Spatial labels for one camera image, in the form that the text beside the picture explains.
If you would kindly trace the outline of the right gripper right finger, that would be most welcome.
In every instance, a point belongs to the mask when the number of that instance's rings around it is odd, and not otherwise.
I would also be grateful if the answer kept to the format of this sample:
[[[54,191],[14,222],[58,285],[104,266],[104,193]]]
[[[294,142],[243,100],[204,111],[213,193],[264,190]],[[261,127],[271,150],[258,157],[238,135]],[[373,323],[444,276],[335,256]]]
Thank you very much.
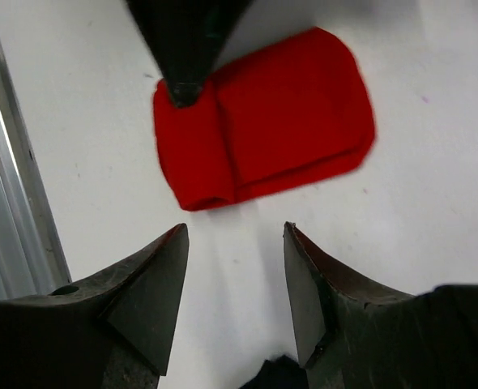
[[[413,296],[284,226],[297,360],[312,388],[478,388],[478,285]]]

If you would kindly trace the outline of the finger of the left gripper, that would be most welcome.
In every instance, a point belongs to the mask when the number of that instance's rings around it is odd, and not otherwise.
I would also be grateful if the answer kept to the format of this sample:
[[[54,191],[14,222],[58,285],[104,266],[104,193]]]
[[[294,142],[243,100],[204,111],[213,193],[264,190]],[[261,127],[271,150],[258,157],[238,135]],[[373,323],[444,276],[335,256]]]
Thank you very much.
[[[251,2],[129,0],[127,8],[178,108],[194,105]]]

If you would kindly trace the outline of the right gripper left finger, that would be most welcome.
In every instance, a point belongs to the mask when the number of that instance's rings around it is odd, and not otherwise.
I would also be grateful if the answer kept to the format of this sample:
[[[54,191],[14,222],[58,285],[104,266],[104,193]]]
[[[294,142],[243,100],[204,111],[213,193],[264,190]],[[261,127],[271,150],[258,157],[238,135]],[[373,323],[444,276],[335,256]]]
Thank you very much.
[[[0,388],[155,388],[166,375],[189,251],[178,224],[48,295],[0,301]]]

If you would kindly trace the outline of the red sock with white bear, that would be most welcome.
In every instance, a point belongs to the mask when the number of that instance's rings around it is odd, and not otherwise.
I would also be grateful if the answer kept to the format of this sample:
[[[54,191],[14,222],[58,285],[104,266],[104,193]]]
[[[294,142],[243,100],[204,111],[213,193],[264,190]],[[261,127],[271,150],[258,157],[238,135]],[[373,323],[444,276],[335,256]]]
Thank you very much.
[[[152,110],[160,167],[189,212],[349,173],[376,138],[356,59],[321,28],[223,66],[187,108],[160,81]]]

